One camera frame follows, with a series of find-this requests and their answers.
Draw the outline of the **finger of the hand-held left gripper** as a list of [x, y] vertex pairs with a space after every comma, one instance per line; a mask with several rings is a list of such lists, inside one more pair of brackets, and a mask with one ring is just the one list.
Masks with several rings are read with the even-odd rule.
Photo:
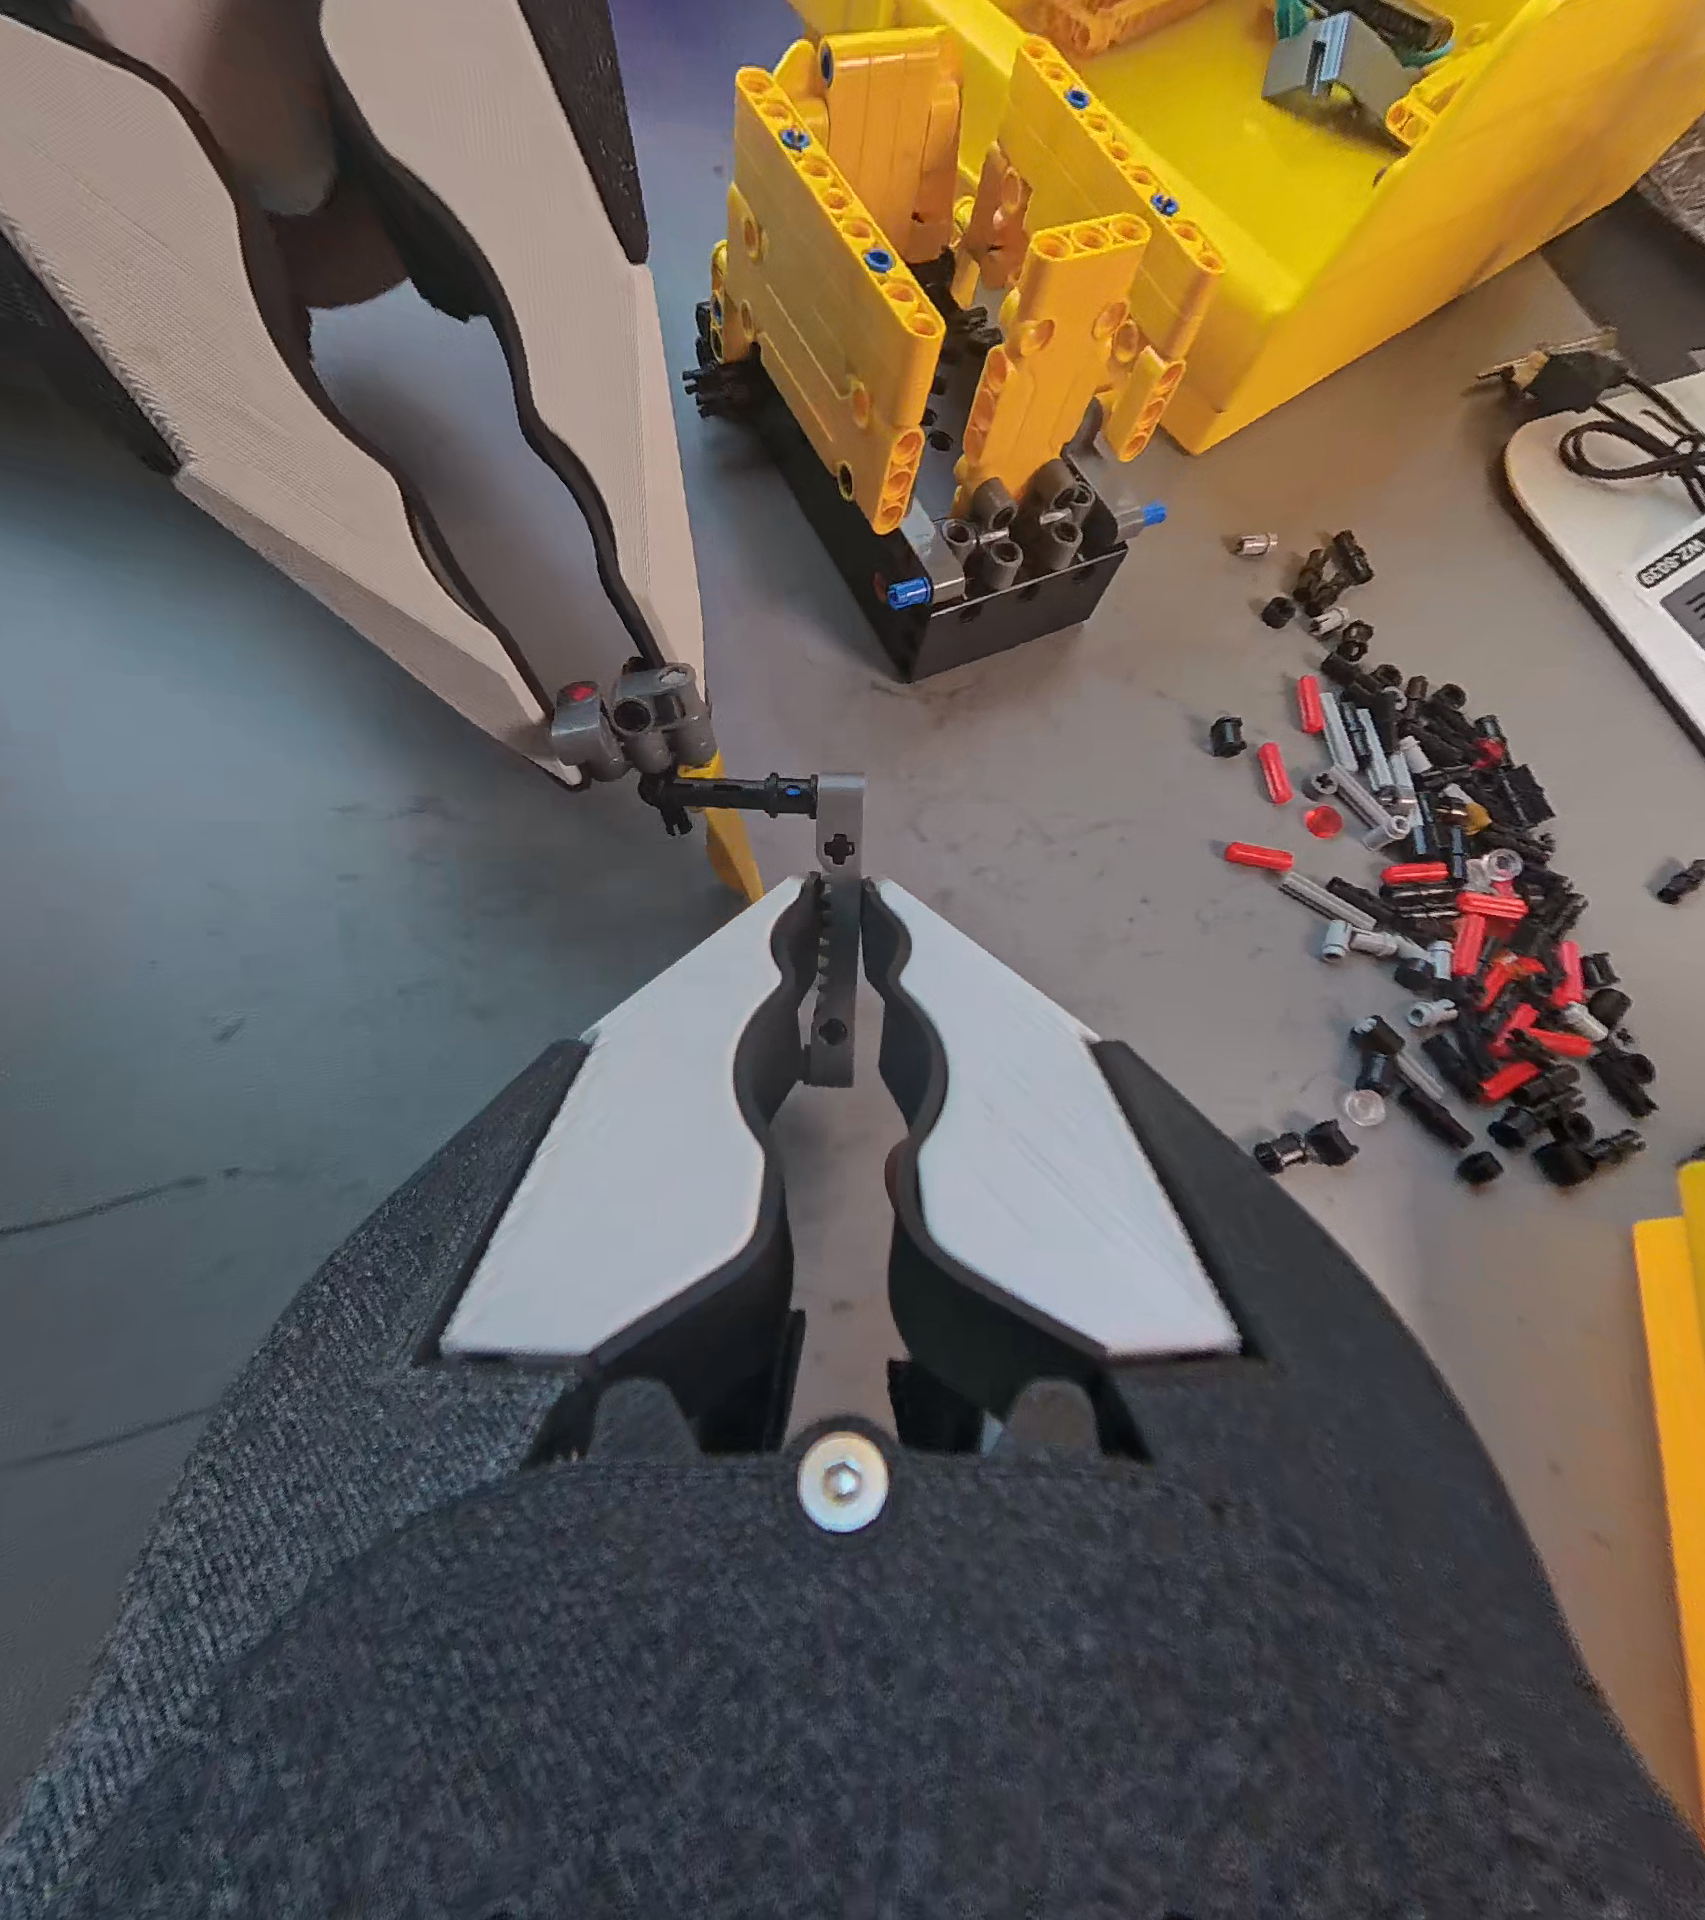
[[559, 788], [551, 701], [338, 415], [264, 216], [151, 67], [0, 10], [0, 230], [178, 454], [174, 493]]
[[340, 134], [421, 292], [485, 319], [648, 664], [705, 672], [689, 499], [609, 4], [327, 3]]

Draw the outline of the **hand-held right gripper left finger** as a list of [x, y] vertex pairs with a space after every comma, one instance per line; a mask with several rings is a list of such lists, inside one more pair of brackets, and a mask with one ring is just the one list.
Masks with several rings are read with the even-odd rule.
[[770, 1125], [806, 1075], [817, 945], [819, 886], [785, 881], [585, 1034], [441, 1357], [660, 1380], [683, 1404], [770, 1368], [792, 1292]]

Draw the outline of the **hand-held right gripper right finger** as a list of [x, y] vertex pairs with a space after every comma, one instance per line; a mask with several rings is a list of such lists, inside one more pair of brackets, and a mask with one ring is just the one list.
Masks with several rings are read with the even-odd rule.
[[908, 1128], [889, 1304], [913, 1363], [973, 1404], [1034, 1380], [1240, 1357], [1097, 1033], [896, 881], [865, 886], [879, 1071]]

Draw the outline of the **grey grille yellow lego subassembly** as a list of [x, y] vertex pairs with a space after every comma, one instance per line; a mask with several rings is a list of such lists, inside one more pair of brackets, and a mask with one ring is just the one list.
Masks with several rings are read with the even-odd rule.
[[744, 811], [768, 819], [805, 816], [817, 829], [817, 972], [806, 1082], [848, 1088], [855, 1082], [856, 968], [865, 906], [865, 775], [733, 781], [705, 775], [644, 775], [641, 798], [674, 837], [690, 832], [695, 813]]

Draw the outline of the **yellow grey lego arm assembly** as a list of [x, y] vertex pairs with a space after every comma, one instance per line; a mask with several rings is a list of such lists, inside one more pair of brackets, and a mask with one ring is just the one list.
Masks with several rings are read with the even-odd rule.
[[[644, 775], [705, 775], [709, 779], [725, 775], [712, 711], [693, 666], [683, 663], [653, 666], [635, 661], [624, 666], [611, 688], [600, 690], [624, 736], [624, 753], [630, 762], [626, 779], [639, 783]], [[695, 813], [690, 832], [668, 832], [670, 838], [693, 835], [703, 840], [715, 877], [729, 891], [744, 903], [760, 901], [765, 882], [739, 813]]]

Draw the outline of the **black lego elbow connector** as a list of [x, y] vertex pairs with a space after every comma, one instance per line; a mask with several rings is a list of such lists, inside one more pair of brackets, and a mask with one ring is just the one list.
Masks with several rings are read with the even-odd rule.
[[1356, 1071], [1343, 1111], [1358, 1128], [1371, 1131], [1386, 1122], [1402, 1088], [1400, 1054], [1406, 1043], [1379, 1016], [1356, 1022], [1350, 1039], [1356, 1048]]

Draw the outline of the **yellow black lego robot build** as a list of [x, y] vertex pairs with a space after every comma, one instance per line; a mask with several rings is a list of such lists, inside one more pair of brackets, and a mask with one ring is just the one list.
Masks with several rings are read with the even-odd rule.
[[700, 416], [762, 442], [887, 661], [923, 683], [1076, 631], [1165, 519], [1127, 464], [1226, 272], [1044, 36], [1000, 125], [957, 29], [805, 30], [735, 80]]

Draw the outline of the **pile of small lego pins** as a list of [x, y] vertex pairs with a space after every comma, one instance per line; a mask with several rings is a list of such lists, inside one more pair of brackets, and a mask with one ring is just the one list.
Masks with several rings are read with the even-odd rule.
[[[1323, 649], [1296, 685], [1298, 733], [1323, 765], [1298, 775], [1284, 751], [1298, 791], [1284, 811], [1304, 829], [1306, 809], [1340, 807], [1343, 837], [1307, 835], [1369, 857], [1375, 872], [1314, 877], [1298, 859], [1274, 877], [1226, 862], [1315, 919], [1321, 964], [1388, 972], [1400, 1010], [1358, 1021], [1379, 1016], [1403, 1036], [1386, 1122], [1408, 1119], [1446, 1148], [1465, 1188], [1491, 1188], [1514, 1162], [1557, 1191], [1588, 1188], [1646, 1153], [1636, 1122], [1657, 1111], [1633, 998], [1611, 957], [1582, 942], [1588, 898], [1559, 864], [1555, 813], [1503, 725], [1475, 712], [1464, 685], [1375, 656], [1373, 624], [1350, 606], [1373, 583], [1367, 549], [1342, 531], [1260, 616]], [[1367, 1128], [1343, 1105], [1334, 1121], [1359, 1146]]]

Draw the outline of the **orange lego beam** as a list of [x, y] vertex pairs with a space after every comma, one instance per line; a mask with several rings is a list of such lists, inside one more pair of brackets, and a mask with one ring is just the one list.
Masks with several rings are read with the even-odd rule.
[[1036, 36], [1061, 52], [1097, 58], [1143, 38], [1163, 35], [1207, 8], [1206, 0], [1167, 3], [1007, 3]]

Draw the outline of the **grey green lego piece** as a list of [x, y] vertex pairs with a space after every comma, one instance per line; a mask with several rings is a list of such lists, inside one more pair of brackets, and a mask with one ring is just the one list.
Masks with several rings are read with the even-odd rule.
[[1417, 3], [1275, 3], [1274, 27], [1268, 104], [1352, 107], [1379, 125], [1456, 38], [1448, 14]]

